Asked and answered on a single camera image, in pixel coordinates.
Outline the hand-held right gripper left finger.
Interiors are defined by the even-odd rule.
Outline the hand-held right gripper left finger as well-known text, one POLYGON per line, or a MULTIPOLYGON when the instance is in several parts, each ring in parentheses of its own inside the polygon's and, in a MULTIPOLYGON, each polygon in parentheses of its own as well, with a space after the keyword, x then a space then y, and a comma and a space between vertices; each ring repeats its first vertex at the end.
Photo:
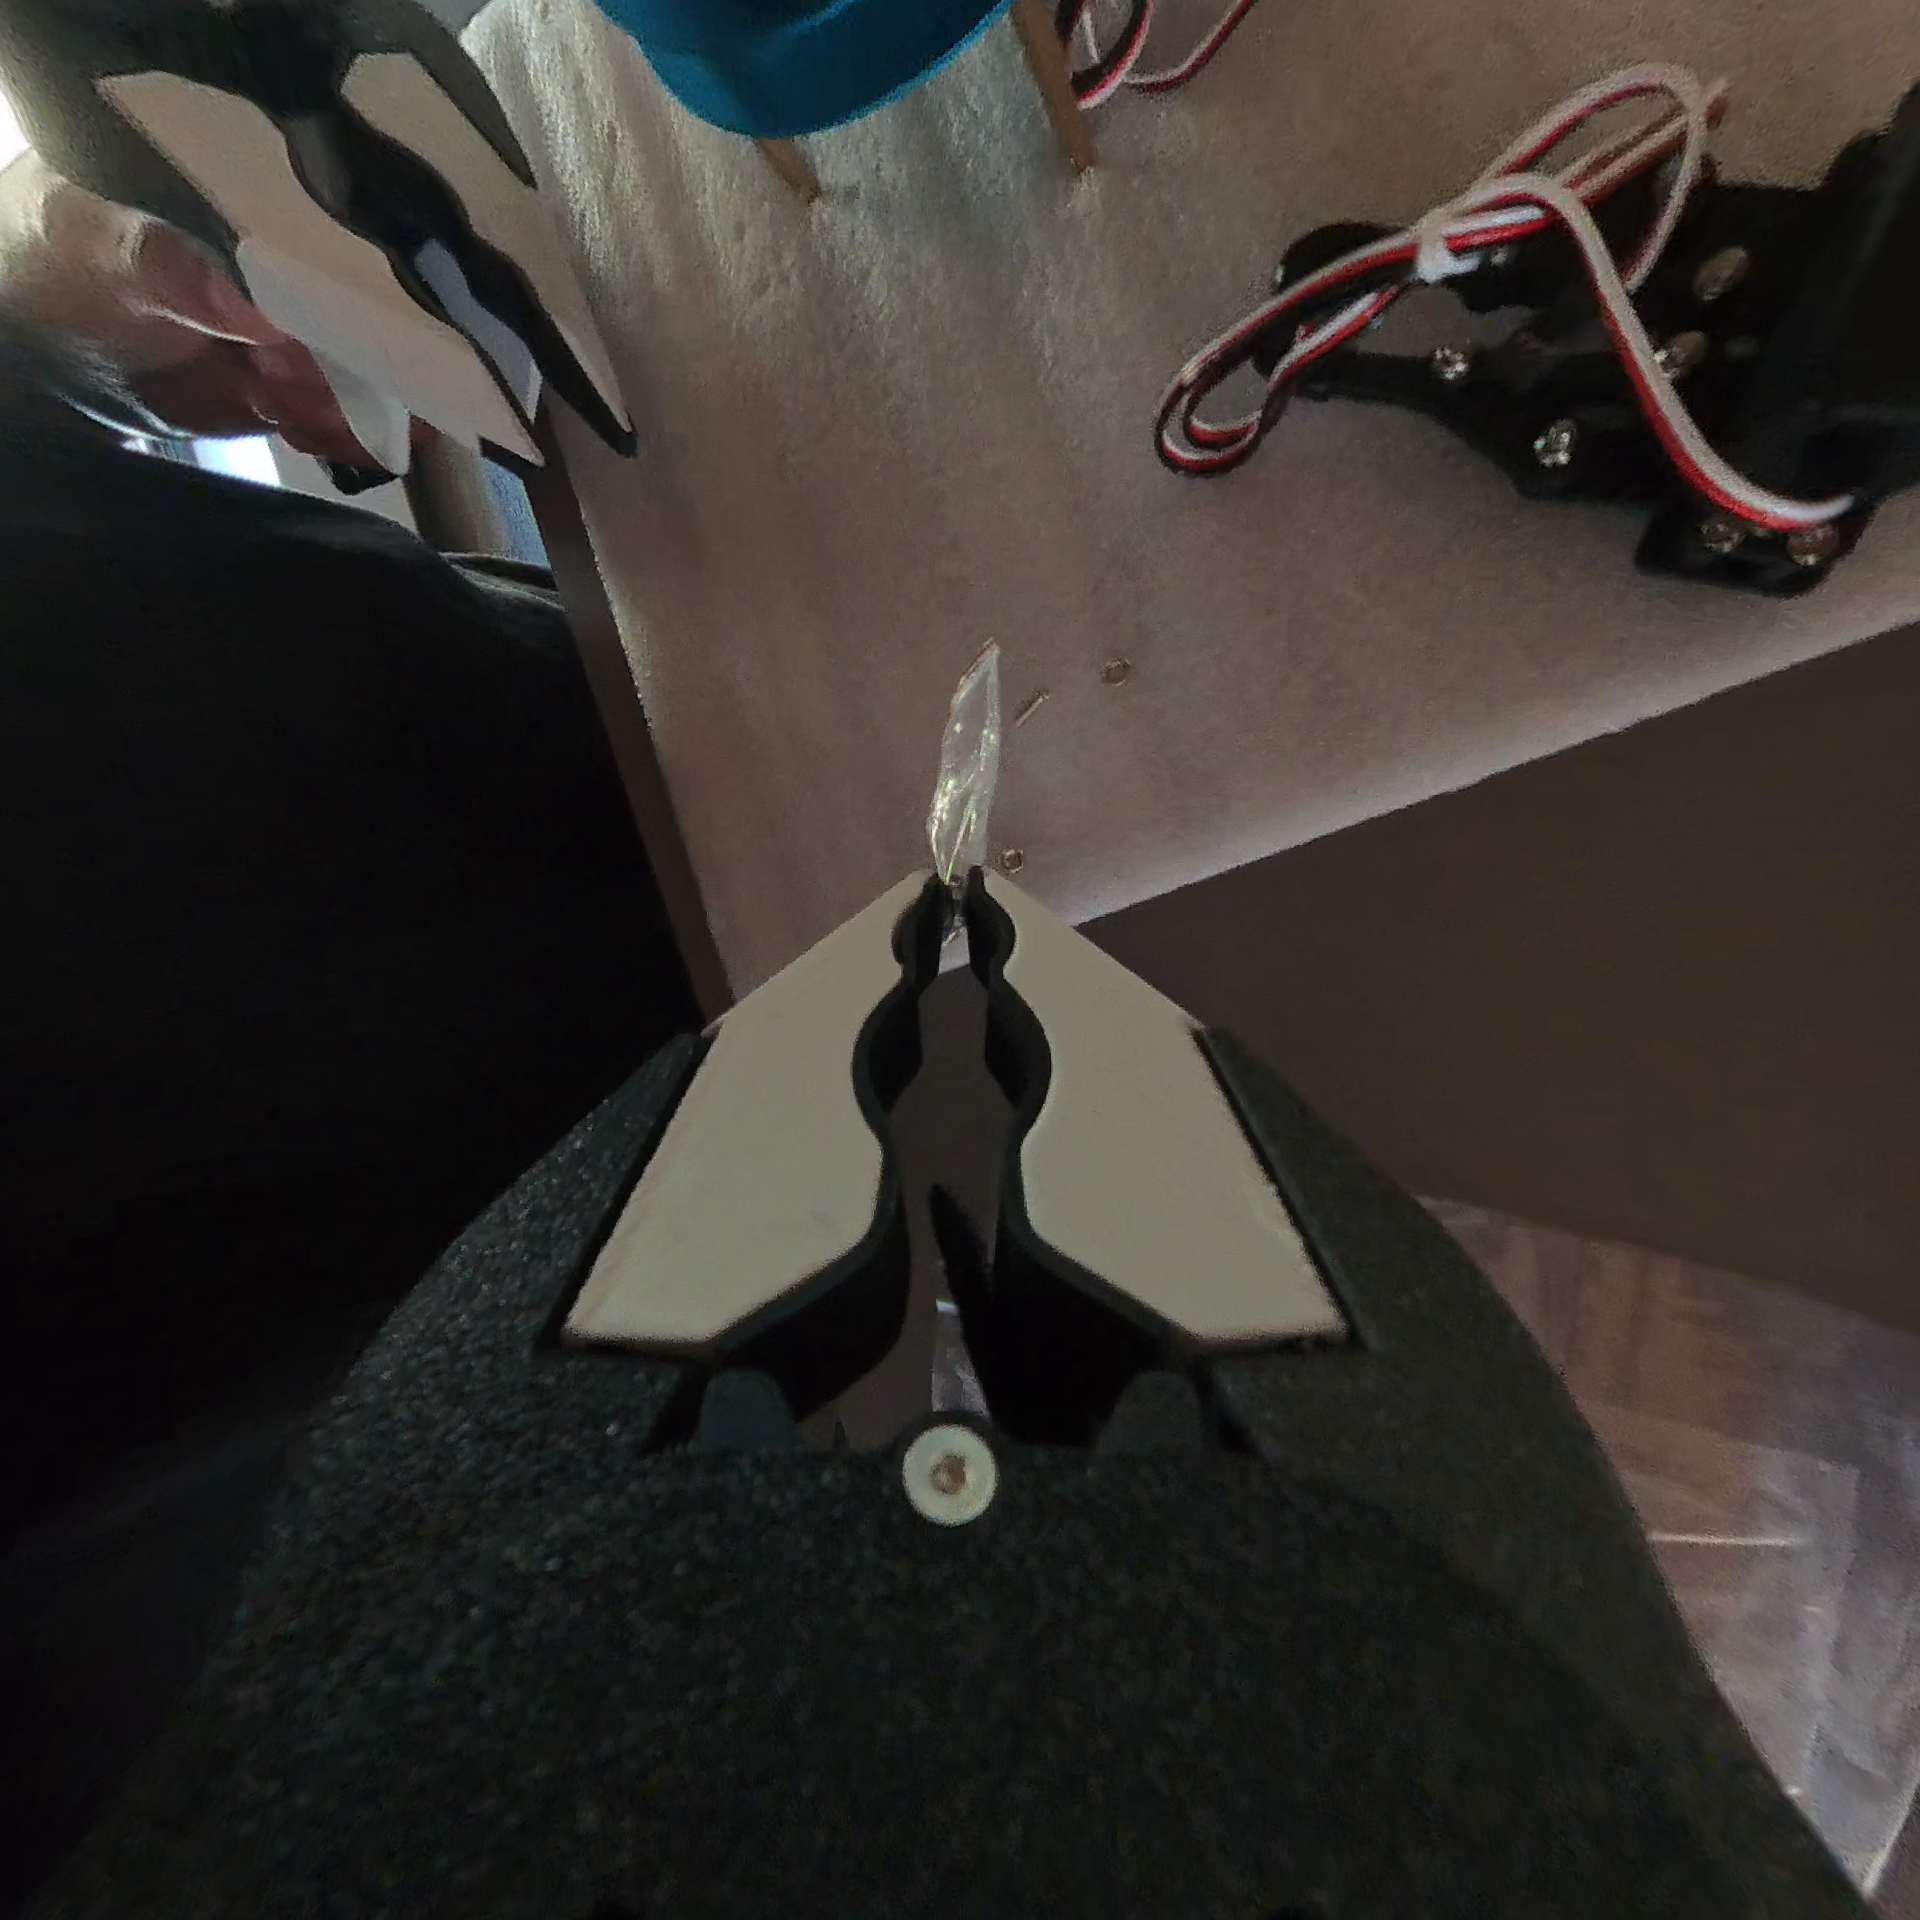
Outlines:
POLYGON ((569 1347, 723 1356, 871 1260, 949 903, 936 873, 905 875, 707 1029, 567 1308, 569 1347))

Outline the person's left hand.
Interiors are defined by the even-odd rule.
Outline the person's left hand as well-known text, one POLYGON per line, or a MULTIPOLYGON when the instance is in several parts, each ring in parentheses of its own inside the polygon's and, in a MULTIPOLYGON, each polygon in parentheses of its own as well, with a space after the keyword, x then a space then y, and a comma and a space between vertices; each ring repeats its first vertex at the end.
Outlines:
POLYGON ((319 359, 201 239, 16 157, 3 177, 3 303, 78 347, 164 427, 276 434, 317 461, 374 469, 319 359))

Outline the person's black clothing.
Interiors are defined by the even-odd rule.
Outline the person's black clothing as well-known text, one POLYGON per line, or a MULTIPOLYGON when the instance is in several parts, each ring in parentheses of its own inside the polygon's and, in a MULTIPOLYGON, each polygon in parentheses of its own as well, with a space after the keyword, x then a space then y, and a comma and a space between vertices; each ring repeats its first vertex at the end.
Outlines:
POLYGON ((4 318, 3 1907, 435 1259, 693 1022, 564 602, 4 318))

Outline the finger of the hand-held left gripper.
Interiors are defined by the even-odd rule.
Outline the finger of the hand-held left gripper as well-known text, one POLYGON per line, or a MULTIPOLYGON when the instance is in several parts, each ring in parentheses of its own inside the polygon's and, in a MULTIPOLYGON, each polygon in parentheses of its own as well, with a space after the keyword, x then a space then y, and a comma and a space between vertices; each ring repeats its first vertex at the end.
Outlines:
POLYGON ((410 470, 417 421, 539 462, 501 374, 317 197, 268 108, 165 71, 110 76, 109 107, 228 222, 248 298, 314 357, 371 466, 410 470))
POLYGON ((501 283, 479 293, 482 306, 614 452, 632 452, 635 421, 611 353, 517 146, 498 146, 425 71, 352 71, 349 108, 440 180, 455 204, 447 250, 467 275, 501 283))

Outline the large clear parts bag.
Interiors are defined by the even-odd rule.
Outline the large clear parts bag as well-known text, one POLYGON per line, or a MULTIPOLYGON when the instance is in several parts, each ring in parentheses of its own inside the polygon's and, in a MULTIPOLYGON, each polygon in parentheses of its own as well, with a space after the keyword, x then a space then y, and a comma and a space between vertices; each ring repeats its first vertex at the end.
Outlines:
POLYGON ((1720 1692, 1884 1915, 1917 1915, 1917 1338, 1674 1254, 1429 1209, 1617 1467, 1720 1692))

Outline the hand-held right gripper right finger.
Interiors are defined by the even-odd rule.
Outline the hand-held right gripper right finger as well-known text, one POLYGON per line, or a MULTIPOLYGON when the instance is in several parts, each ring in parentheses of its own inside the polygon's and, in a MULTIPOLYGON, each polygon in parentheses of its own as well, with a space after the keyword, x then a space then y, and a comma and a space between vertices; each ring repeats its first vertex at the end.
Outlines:
POLYGON ((1187 1352, 1343 1340, 1200 1022, 1001 873, 970 873, 965 924, 1019 1252, 1187 1352))

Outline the white foam mat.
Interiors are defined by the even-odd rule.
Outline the white foam mat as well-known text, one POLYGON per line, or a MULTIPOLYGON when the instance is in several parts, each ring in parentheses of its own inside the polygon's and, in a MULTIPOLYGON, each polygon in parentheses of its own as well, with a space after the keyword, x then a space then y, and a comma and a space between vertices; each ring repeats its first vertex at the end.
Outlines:
POLYGON ((1813 180, 1917 81, 1917 3, 1258 3, 1077 177, 1014 32, 814 142, 804 204, 594 3, 467 26, 557 196, 638 448, 559 418, 715 946, 750 990, 925 856, 995 639, 995 848, 1092 919, 1877 637, 1917 503, 1800 602, 1638 572, 1441 427, 1296 404, 1225 477, 1157 402, 1332 219, 1451 197, 1581 84, 1733 85, 1719 152, 1813 180), (1110 658, 1133 660, 1119 686, 1110 658))

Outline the small clear zip bag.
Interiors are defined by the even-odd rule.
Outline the small clear zip bag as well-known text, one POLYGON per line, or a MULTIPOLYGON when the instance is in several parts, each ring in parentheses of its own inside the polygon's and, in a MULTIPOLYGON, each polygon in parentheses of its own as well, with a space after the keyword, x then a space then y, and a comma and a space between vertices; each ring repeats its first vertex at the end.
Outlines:
POLYGON ((925 815, 932 870, 956 900, 988 859, 1004 733, 1001 649, 990 639, 951 693, 925 815))

